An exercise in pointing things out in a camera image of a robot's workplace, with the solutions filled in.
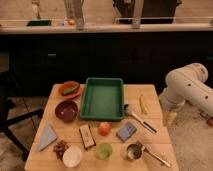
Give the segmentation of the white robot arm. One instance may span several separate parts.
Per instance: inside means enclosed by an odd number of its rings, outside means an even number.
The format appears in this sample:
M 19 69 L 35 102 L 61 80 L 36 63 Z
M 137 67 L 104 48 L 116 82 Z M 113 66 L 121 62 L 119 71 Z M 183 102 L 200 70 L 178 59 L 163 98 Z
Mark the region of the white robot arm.
M 165 77 L 166 87 L 159 96 L 162 108 L 174 110 L 189 101 L 213 117 L 213 88 L 205 84 L 207 79 L 208 70 L 200 63 L 168 72 Z

